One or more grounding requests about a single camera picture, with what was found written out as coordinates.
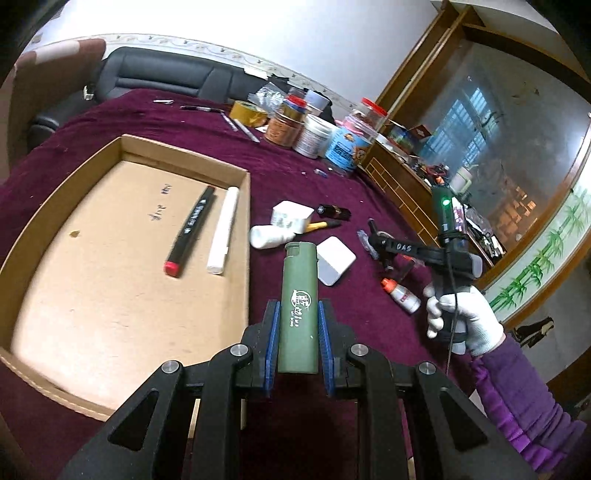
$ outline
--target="white square block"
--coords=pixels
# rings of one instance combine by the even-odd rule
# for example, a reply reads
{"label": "white square block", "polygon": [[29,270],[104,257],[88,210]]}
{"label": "white square block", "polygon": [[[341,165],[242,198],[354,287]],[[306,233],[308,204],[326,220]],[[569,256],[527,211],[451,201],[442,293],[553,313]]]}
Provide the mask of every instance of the white square block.
{"label": "white square block", "polygon": [[313,208],[284,200],[273,207],[271,225],[286,228],[290,232],[304,233],[313,213]]}
{"label": "white square block", "polygon": [[318,280],[330,287],[355,261],[355,254],[335,236],[316,247],[318,252]]}

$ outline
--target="black leather sofa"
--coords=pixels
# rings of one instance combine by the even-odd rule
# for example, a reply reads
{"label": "black leather sofa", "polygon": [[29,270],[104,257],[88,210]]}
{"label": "black leather sofa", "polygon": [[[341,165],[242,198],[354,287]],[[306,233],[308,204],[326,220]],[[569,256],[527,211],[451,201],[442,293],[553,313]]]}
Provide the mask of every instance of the black leather sofa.
{"label": "black leather sofa", "polygon": [[[29,151],[76,115],[136,88],[182,93],[218,103],[247,100],[249,93],[269,81],[285,92],[290,88],[287,78],[273,76],[264,80],[218,61],[135,47],[111,52],[97,68],[95,79],[92,100],[85,100],[80,90],[35,116],[27,135]],[[331,104],[320,116],[334,124]]]}

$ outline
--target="green lighter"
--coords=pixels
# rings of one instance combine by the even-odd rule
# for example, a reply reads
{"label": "green lighter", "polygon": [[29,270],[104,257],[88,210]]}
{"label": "green lighter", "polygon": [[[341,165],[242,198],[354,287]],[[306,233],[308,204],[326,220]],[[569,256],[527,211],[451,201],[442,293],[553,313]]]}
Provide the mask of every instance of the green lighter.
{"label": "green lighter", "polygon": [[318,257],[316,246],[290,242],[285,246],[279,359],[282,373],[318,373]]}

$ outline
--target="metal screw head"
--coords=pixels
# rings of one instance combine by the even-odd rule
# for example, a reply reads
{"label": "metal screw head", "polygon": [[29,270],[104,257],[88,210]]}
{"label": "metal screw head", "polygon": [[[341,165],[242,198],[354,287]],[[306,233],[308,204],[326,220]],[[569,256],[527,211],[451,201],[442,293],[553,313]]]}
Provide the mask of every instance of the metal screw head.
{"label": "metal screw head", "polygon": [[425,375],[433,375],[435,373],[435,370],[437,370],[437,368],[435,368],[435,365],[433,365],[431,362],[423,362],[422,364],[420,364],[418,366],[418,370]]}
{"label": "metal screw head", "polygon": [[160,368],[165,374],[172,374],[178,370],[179,364],[176,360],[166,360]]}
{"label": "metal screw head", "polygon": [[242,356],[248,353],[248,347],[241,343],[237,343],[236,345],[232,345],[230,348],[230,353],[234,356]]}
{"label": "metal screw head", "polygon": [[365,356],[369,352],[369,348],[362,343],[356,343],[355,345],[351,346],[351,353],[357,356]]}

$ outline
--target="white marker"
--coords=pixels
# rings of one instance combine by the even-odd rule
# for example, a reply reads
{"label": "white marker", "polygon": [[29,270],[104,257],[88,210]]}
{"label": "white marker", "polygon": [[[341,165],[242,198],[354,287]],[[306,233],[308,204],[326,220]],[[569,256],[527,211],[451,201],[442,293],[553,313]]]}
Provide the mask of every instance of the white marker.
{"label": "white marker", "polygon": [[213,234],[212,249],[209,251],[209,258],[207,259],[207,271],[214,275],[223,273],[223,266],[229,250],[230,233],[232,232],[232,224],[236,213],[238,193],[239,190],[236,187],[228,188],[226,198],[224,198],[222,204],[220,218],[217,221],[216,231]]}

